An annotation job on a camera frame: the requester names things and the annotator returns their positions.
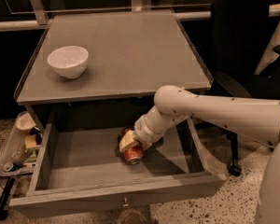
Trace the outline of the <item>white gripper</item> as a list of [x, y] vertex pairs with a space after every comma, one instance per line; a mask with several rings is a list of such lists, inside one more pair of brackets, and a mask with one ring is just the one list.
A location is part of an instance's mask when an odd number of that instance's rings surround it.
[[119, 141], [119, 152], [123, 153], [131, 147], [142, 144], [143, 150], [152, 146], [152, 143], [159, 141], [163, 137], [163, 133], [155, 133], [151, 131], [146, 124], [146, 116], [141, 116], [134, 124], [133, 130], [125, 130], [124, 135]]

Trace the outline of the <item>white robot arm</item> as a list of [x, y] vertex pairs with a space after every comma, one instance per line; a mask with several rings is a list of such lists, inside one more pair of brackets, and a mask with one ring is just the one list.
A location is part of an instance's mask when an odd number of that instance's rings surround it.
[[260, 185], [255, 224], [280, 224], [280, 100], [198, 95], [166, 85], [156, 91], [154, 106], [123, 133], [119, 151], [146, 150], [189, 117], [273, 145]]

